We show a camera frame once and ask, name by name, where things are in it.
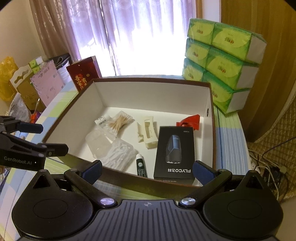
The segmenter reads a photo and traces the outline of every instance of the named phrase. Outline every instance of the table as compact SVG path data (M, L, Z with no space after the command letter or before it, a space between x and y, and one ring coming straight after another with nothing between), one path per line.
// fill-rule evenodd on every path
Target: table
M42 113L37 123L42 124L44 130L41 134L28 134L27 141L39 143L62 113L71 100L77 95L73 82L69 82L62 91L54 98ZM225 116L214 106L216 126L216 169L225 168L233 174L244 175L250 169L250 158L242 126L237 113ZM63 173L68 169L58 158L47 158L45 168L51 174ZM0 240L15 241L19 238L14 224L11 220L11 211L26 188L27 184L35 175L33 171L25 171L12 168L6 171L6 176L0 185ZM143 193L116 187L102 181L94 184L101 191L120 199L156 199Z

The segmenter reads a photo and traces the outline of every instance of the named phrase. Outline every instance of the quilted fabric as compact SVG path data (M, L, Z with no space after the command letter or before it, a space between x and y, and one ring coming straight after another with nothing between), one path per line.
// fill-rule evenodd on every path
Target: quilted fabric
M269 130L268 134L260 138L257 143L248 142L248 148L263 154L277 144L296 136L296 93L282 117ZM287 168L289 189L284 197L290 198L296 195L296 139L289 141L264 155L279 166ZM286 191L287 181L282 179L279 187L279 200L283 198Z

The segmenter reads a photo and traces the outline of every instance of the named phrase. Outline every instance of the silver bolt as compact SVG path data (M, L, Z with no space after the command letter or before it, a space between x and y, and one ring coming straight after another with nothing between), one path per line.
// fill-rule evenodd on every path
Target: silver bolt
M104 206L112 205L115 203L113 198L105 197L100 200L100 203Z
M195 203L195 199L191 198L191 197L185 197L181 200L181 203L186 205L186 206L190 206L193 205Z

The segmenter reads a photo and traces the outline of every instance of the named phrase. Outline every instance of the stack of tissue packs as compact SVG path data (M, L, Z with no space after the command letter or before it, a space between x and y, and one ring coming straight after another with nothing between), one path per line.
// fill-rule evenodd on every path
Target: stack of tissue packs
M190 19L186 80L211 84L213 101L224 112L241 110L254 84L266 42L261 35L204 19Z

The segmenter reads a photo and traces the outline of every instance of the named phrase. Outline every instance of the sheer curtain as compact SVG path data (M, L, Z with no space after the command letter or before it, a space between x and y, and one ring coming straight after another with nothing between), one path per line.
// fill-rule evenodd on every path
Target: sheer curtain
M50 33L58 32L66 36L59 42L75 61L95 55L102 75L112 76L181 75L188 22L195 12L192 1L195 0L53 0L55 4L30 0L30 3L43 46L54 49L58 34L51 38Z

